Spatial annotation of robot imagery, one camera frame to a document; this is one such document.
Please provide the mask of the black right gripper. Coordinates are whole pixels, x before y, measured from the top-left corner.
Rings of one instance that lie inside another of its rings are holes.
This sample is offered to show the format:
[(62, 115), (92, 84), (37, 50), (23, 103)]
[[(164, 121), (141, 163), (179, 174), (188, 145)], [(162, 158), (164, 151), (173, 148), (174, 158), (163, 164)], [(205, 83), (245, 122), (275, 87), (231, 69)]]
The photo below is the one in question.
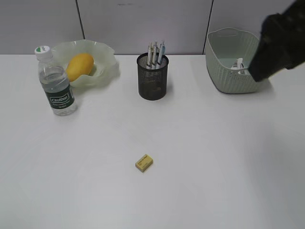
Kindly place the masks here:
[(248, 71), (256, 82), (305, 62), (305, 2), (294, 1), (283, 13), (266, 17)]

